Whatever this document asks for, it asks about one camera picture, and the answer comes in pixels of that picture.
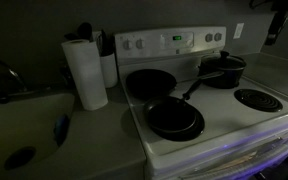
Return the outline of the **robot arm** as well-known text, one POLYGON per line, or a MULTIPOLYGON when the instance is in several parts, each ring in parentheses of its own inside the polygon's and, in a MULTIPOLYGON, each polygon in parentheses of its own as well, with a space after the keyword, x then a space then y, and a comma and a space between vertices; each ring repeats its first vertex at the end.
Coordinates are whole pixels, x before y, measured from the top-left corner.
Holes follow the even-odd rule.
POLYGON ((263 0, 258 4, 255 4, 255 0, 250 0, 249 8, 255 9, 265 3, 272 3, 271 10, 275 12, 265 40, 265 45, 271 46, 276 43, 288 20, 288 0, 263 0))

